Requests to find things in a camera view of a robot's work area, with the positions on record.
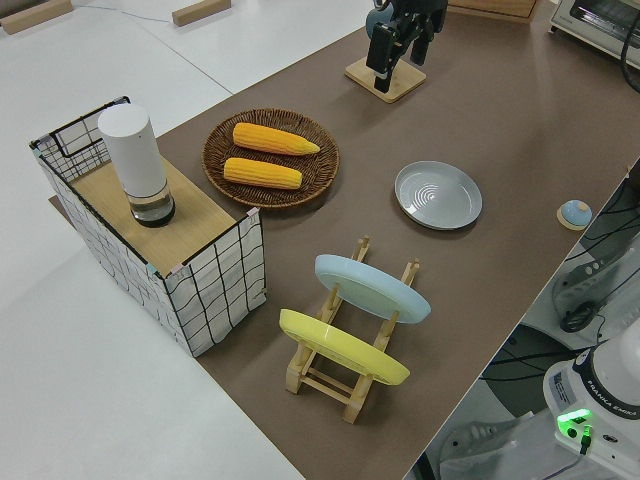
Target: wicker basket tray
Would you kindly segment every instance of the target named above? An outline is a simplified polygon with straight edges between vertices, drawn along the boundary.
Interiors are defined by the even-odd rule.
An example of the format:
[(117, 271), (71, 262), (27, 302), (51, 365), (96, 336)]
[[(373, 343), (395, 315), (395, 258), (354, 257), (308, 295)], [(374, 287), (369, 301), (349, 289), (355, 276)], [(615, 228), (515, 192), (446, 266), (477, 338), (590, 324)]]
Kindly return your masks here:
[[(301, 135), (318, 145), (320, 151), (295, 157), (238, 147), (233, 143), (233, 127), (238, 122), (265, 125)], [(297, 190), (280, 190), (228, 182), (223, 177), (223, 169), (229, 157), (295, 168), (302, 172), (302, 185)], [(202, 151), (204, 171), (218, 190), (241, 203), (261, 208), (293, 207), (317, 197), (331, 185), (339, 163), (338, 147), (324, 128), (299, 113), (278, 109), (249, 110), (228, 118), (211, 132)]]

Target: storage box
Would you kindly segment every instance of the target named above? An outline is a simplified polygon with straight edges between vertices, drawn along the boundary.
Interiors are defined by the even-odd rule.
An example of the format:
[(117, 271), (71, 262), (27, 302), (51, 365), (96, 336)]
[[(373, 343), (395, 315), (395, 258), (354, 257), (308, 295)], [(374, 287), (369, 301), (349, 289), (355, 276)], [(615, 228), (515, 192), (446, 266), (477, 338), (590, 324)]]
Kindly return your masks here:
[(76, 230), (102, 267), (191, 355), (220, 342), (265, 302), (260, 212), (235, 221), (166, 162), (176, 215), (145, 228), (129, 212), (100, 113), (122, 97), (31, 142)]

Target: brown table mat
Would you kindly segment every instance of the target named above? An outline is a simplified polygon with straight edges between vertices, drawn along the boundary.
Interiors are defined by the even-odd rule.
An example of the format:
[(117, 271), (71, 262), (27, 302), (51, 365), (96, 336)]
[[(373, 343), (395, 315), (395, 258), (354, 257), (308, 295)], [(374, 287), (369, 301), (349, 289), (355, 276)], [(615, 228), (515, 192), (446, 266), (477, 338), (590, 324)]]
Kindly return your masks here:
[[(199, 358), (307, 478), (401, 478), (578, 240), (557, 208), (579, 198), (597, 211), (637, 159), (640, 96), (612, 58), (547, 33), (552, 7), (541, 5), (530, 25), (449, 15), (429, 50), (426, 83), (395, 104), (343, 75), (366, 55), (360, 30), (159, 139), (163, 155), (236, 217), (246, 208), (217, 192), (200, 166), (218, 123), (284, 108), (319, 122), (340, 148), (322, 201), (265, 212), (268, 301)], [(394, 179), (418, 160), (450, 163), (476, 181), (484, 207), (475, 225), (434, 231), (401, 211)], [(298, 396), (285, 391), (295, 343), (279, 330), (278, 312), (315, 314), (325, 294), (315, 256), (348, 256), (363, 234), (368, 263), (387, 273), (422, 260), (414, 287), (433, 313), (396, 328), (388, 353), (412, 373), (397, 387), (375, 384), (349, 425), (331, 398), (305, 386)], [(372, 340), (377, 322), (342, 309), (335, 324)]]

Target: yellow corn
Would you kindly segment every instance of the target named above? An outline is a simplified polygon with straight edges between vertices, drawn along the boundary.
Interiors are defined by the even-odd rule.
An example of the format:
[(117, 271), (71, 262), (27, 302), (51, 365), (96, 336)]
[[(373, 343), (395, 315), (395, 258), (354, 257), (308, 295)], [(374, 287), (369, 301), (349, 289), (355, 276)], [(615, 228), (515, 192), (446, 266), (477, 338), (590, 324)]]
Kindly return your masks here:
[(318, 153), (320, 147), (300, 135), (240, 122), (233, 128), (233, 143), (239, 147), (283, 155), (308, 155)]
[(302, 172), (268, 162), (231, 157), (224, 164), (224, 178), (258, 187), (295, 190), (302, 184)]

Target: glass base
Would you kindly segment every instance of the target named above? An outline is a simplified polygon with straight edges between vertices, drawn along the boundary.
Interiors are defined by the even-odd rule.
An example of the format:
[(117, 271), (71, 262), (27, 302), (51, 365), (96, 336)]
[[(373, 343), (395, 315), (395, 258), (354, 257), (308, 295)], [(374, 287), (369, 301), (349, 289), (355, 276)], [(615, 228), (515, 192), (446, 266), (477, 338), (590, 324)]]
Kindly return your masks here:
[(167, 186), (158, 194), (144, 199), (129, 196), (131, 214), (145, 227), (162, 227), (176, 212), (176, 204)]
[(169, 223), (169, 221), (171, 221), (171, 219), (173, 218), (173, 215), (176, 213), (176, 204), (172, 199), (171, 210), (169, 210), (169, 213), (167, 213), (164, 217), (156, 218), (152, 220), (147, 220), (140, 216), (136, 216), (136, 212), (134, 212), (133, 210), (131, 210), (131, 213), (133, 214), (133, 218), (135, 218), (136, 221), (143, 227), (149, 227), (149, 228), (164, 227), (166, 224)]

